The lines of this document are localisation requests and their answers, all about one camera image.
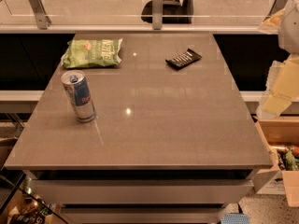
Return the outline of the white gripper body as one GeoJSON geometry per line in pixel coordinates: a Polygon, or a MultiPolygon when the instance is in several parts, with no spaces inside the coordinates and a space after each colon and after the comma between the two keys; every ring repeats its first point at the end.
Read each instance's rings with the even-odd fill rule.
{"type": "Polygon", "coordinates": [[[299,0],[292,0],[281,17],[278,43],[289,53],[299,53],[299,0]]]}

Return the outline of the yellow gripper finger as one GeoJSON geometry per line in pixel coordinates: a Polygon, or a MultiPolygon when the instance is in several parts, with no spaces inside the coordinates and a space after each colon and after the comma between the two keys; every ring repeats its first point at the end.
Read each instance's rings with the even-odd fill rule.
{"type": "Polygon", "coordinates": [[[263,21],[259,26],[259,31],[268,35],[277,35],[284,11],[285,9],[283,8],[263,21]]]}
{"type": "Polygon", "coordinates": [[[256,110],[259,119],[273,119],[299,97],[299,56],[290,55],[284,62],[274,61],[266,80],[266,90],[256,110]]]}

